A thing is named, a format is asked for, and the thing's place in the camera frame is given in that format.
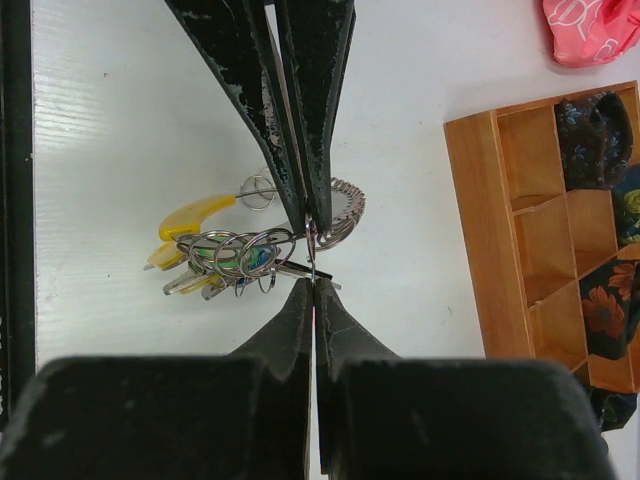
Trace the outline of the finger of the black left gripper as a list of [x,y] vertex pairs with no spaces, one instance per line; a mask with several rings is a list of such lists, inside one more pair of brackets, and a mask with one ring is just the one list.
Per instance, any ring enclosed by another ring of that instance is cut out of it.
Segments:
[[306,228],[332,221],[331,144],[356,23],[352,1],[276,1],[285,100],[306,201]]
[[265,3],[173,0],[167,6],[255,138],[293,232],[305,234],[305,191]]

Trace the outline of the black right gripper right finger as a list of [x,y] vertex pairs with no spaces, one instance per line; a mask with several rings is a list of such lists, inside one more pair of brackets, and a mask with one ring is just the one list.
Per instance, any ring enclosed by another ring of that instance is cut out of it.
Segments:
[[322,472],[332,479],[604,479],[586,394],[539,360],[403,359],[314,286]]

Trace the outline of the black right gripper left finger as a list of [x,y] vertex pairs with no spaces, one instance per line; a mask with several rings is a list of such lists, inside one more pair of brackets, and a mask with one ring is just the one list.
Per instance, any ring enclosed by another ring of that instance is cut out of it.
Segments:
[[68,357],[28,383],[5,479],[305,479],[313,290],[221,356]]

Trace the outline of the black headed key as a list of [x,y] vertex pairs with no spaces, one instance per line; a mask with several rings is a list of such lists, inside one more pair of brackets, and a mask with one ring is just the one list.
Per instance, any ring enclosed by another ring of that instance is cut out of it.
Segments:
[[293,262],[293,261],[285,261],[282,264],[278,265],[276,268],[273,268],[270,272],[271,275],[284,275],[291,278],[306,278],[309,280],[313,279],[325,279],[330,282],[330,284],[336,289],[340,290],[342,286],[333,281],[333,276],[329,273],[313,270],[312,268]]

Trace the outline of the green key tag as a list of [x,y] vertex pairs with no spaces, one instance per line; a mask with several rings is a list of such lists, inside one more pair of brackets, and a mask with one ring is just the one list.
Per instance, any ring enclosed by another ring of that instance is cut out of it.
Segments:
[[195,260],[207,269],[216,266],[223,269],[234,269],[238,266],[240,251],[243,246],[239,243],[230,244],[219,248],[217,243],[196,245],[191,254]]

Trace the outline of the yellow key tag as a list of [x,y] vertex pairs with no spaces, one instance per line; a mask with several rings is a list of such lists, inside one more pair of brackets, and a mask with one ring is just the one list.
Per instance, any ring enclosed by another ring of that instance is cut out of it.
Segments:
[[183,264],[187,266],[187,270],[163,287],[165,295],[177,293],[185,295],[196,290],[210,288],[213,295],[216,296],[228,286],[227,282],[214,271],[207,270],[189,260],[188,256],[172,242],[165,242],[156,249],[147,258],[144,270],[169,271]]

